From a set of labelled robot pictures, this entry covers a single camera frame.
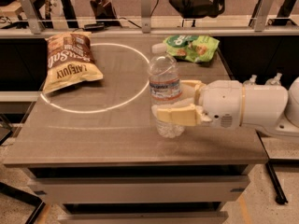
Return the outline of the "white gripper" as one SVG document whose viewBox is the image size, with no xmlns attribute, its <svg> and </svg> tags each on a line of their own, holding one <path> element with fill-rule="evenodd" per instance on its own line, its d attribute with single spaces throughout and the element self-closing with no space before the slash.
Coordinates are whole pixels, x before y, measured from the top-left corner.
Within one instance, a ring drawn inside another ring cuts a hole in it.
<svg viewBox="0 0 299 224">
<path fill-rule="evenodd" d="M 159 121 L 182 126 L 203 122 L 211 128 L 235 129 L 240 125 L 243 86 L 236 80 L 217 80 L 205 84 L 200 80 L 181 80 L 182 99 L 194 104 L 176 108 L 158 108 Z"/>
</svg>

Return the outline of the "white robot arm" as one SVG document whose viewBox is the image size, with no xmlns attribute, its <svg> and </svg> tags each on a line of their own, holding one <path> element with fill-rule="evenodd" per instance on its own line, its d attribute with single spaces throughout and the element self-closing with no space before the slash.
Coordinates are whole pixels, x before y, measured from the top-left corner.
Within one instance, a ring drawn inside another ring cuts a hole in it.
<svg viewBox="0 0 299 224">
<path fill-rule="evenodd" d="M 299 138 L 298 83 L 244 85 L 237 80 L 204 84 L 183 80 L 181 100 L 172 105 L 154 105 L 159 121 L 182 126 L 252 128 L 268 136 L 296 141 Z"/>
</svg>

